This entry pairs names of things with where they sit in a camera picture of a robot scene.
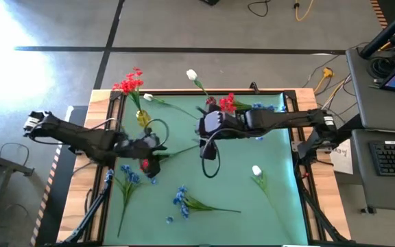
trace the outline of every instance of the white flower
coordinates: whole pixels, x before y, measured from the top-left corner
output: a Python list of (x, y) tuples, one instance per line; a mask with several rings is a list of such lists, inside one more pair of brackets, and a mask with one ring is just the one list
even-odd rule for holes
[(261, 175), (260, 167), (258, 165), (253, 166), (252, 173), (254, 173), (255, 176), (260, 176)]
[(147, 101), (151, 101), (151, 100), (154, 98), (154, 96), (151, 95), (151, 94), (149, 94), (149, 93), (145, 93), (144, 96), (143, 96), (143, 98), (144, 98), (145, 100), (147, 100)]
[(194, 70), (192, 70), (192, 69), (189, 69), (188, 71), (187, 71), (187, 76), (189, 77), (189, 79), (190, 80), (192, 80), (192, 81), (194, 81), (194, 80), (196, 80), (198, 77), (198, 75), (197, 75), (197, 73), (194, 71)]

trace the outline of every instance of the black keyboard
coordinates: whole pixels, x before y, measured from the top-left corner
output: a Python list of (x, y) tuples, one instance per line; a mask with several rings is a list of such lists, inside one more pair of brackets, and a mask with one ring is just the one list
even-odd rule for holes
[(370, 151), (377, 174), (395, 176), (395, 144), (370, 143)]

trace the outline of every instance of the green mat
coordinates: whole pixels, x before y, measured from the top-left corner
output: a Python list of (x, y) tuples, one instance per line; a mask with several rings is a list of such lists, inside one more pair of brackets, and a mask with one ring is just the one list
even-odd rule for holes
[[(204, 107), (205, 96), (158, 96), (166, 102), (180, 106), (196, 117), (201, 114), (196, 106)], [(281, 109), (283, 94), (236, 95), (247, 104), (262, 102)], [(167, 122), (170, 137), (165, 152), (174, 153), (196, 145), (193, 139), (197, 120), (174, 108), (148, 102), (141, 98), (141, 106), (152, 119)], [(142, 127), (136, 122), (136, 107), (126, 100), (123, 116), (125, 131), (135, 138)], [(165, 128), (159, 122), (151, 125), (155, 133), (165, 138)], [(161, 163), (161, 172), (152, 185), (145, 183), (130, 198), (126, 208), (120, 236), (117, 237), (123, 210), (123, 196), (114, 185), (107, 215), (105, 245), (307, 245), (300, 197), (294, 178), (291, 146), (287, 130), (273, 130), (264, 140), (251, 139), (217, 141), (221, 155), (221, 168), (215, 178), (202, 173), (199, 148), (184, 152)], [(123, 180), (120, 165), (128, 164), (132, 171), (139, 171), (138, 162), (128, 158), (117, 161), (115, 174)], [(263, 192), (251, 179), (252, 166), (258, 165), (267, 176), (268, 190), (275, 206), (273, 209)], [(212, 174), (217, 161), (206, 162), (207, 172)], [(191, 213), (189, 219), (173, 205), (178, 187), (187, 186), (189, 193), (208, 206), (239, 210), (241, 213), (207, 211)], [(167, 216), (173, 216), (171, 224)]]

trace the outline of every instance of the wooden table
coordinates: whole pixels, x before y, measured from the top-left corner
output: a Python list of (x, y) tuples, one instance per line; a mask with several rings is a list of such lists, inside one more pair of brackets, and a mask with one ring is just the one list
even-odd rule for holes
[[(250, 91), (252, 89), (209, 89), (207, 91)], [(281, 91), (295, 90), (299, 110), (308, 110), (317, 108), (315, 95), (312, 89), (261, 89), (261, 91)], [(155, 91), (199, 91), (199, 89), (174, 89), (174, 90), (155, 90)], [(92, 128), (106, 119), (106, 111), (109, 105), (110, 90), (94, 90), (89, 102), (88, 112), (86, 115), (85, 127)], [(311, 134), (311, 128), (304, 128), (305, 137)], [(330, 156), (318, 152), (318, 159), (330, 162)], [(77, 169), (88, 163), (85, 156), (78, 156), (74, 169)], [(84, 201), (86, 192), (93, 186), (96, 166), (91, 165), (78, 171), (71, 181), (69, 187), (67, 203), (64, 209), (62, 223), (60, 225), (58, 241), (66, 239), (74, 228), (78, 226), (84, 216)], [(341, 202), (341, 196), (335, 180), (333, 167), (321, 163), (312, 165), (312, 172), (315, 181), (315, 188), (318, 194), (318, 200), (321, 210), (330, 220), (332, 225), (347, 239), (350, 239), (350, 231), (344, 214), (344, 208)], [(316, 229), (315, 217), (309, 209), (309, 220), (311, 222), (313, 238), (318, 239), (318, 230)], [(94, 219), (93, 231), (91, 238), (95, 239), (98, 231), (99, 214)]]

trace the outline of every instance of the yellow vase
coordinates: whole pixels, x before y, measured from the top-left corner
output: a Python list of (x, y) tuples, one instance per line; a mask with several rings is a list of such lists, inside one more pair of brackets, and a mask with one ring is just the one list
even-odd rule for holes
[(149, 113), (147, 113), (145, 110), (137, 111), (136, 120), (138, 120), (138, 125), (141, 127), (146, 127), (147, 123), (150, 121)]

